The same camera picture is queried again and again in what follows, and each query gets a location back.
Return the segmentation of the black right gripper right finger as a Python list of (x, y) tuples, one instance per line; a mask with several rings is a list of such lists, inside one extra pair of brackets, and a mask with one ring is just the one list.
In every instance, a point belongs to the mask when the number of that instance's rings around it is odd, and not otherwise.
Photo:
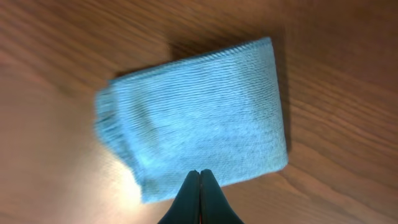
[(201, 224), (243, 224), (229, 205), (213, 173), (205, 169), (200, 173)]

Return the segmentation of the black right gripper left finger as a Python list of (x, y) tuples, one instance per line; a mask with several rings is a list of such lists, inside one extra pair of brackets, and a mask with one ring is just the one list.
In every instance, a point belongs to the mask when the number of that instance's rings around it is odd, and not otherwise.
[(193, 170), (186, 176), (177, 196), (158, 224), (200, 223), (200, 174)]

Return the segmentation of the blue cloth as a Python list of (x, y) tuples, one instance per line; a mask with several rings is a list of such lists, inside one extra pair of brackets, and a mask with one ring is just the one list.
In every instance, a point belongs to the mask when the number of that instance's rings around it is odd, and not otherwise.
[(174, 198), (191, 170), (222, 186), (288, 163), (268, 37), (111, 80), (95, 97), (95, 132), (133, 172), (144, 203)]

